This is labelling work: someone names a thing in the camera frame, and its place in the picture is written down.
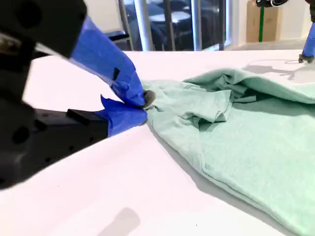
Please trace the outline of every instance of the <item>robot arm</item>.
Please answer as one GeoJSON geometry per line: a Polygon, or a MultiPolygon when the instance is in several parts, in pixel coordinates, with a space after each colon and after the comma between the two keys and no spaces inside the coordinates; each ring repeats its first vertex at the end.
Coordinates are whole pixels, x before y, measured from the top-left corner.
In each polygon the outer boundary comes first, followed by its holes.
{"type": "MultiPolygon", "coordinates": [[[[278,7],[288,0],[256,0],[258,7],[278,7]]],[[[306,0],[310,4],[311,21],[313,22],[309,36],[304,45],[302,54],[299,55],[299,63],[307,61],[312,63],[315,58],[315,0],[306,0]]]]}
{"type": "Polygon", "coordinates": [[[0,0],[0,6],[0,189],[146,122],[142,108],[154,95],[87,17],[83,0],[0,0]],[[57,112],[23,102],[37,44],[100,77],[124,103],[102,98],[103,111],[57,112]]]}

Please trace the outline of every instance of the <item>cardboard box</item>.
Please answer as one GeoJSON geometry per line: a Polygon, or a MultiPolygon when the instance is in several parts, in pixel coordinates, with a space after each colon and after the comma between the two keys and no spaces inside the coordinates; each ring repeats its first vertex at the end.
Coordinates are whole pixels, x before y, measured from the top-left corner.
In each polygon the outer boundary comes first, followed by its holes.
{"type": "Polygon", "coordinates": [[[281,32],[281,7],[265,8],[263,42],[278,41],[281,32]]]}
{"type": "MultiPolygon", "coordinates": [[[[261,8],[256,6],[255,1],[250,0],[247,4],[247,33],[248,43],[259,42],[261,8]]],[[[264,9],[263,42],[277,41],[281,30],[281,8],[269,7],[264,9]]]]}
{"type": "Polygon", "coordinates": [[[259,24],[260,24],[260,8],[256,6],[255,1],[247,3],[247,32],[246,42],[259,42],[259,24]]]}

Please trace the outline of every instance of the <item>wrinkled cloth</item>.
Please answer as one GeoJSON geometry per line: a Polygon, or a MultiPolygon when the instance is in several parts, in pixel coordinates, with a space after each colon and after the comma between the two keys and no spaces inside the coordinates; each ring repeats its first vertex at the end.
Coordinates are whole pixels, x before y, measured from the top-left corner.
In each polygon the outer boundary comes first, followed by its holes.
{"type": "Polygon", "coordinates": [[[155,92],[148,125],[228,193],[301,236],[315,235],[315,84],[221,69],[155,92]]]}

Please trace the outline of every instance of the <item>blue painter's tape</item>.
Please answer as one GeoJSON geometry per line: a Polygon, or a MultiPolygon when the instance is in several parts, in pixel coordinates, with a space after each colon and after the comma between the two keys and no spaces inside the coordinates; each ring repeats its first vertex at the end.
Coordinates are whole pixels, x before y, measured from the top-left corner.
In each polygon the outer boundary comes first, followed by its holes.
{"type": "Polygon", "coordinates": [[[148,114],[125,103],[106,99],[101,96],[104,110],[95,112],[98,116],[108,120],[108,136],[122,133],[133,127],[144,124],[148,114]]]}
{"type": "Polygon", "coordinates": [[[83,24],[70,61],[100,77],[125,103],[136,107],[145,105],[143,88],[132,61],[90,17],[83,24]]]}

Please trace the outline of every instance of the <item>green pole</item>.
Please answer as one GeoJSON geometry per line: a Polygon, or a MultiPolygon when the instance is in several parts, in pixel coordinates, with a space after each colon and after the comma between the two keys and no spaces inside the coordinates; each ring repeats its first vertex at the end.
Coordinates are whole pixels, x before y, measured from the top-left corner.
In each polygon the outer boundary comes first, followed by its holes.
{"type": "Polygon", "coordinates": [[[265,8],[260,8],[260,24],[259,24],[259,42],[262,42],[262,34],[264,30],[264,14],[265,14],[265,8]]]}

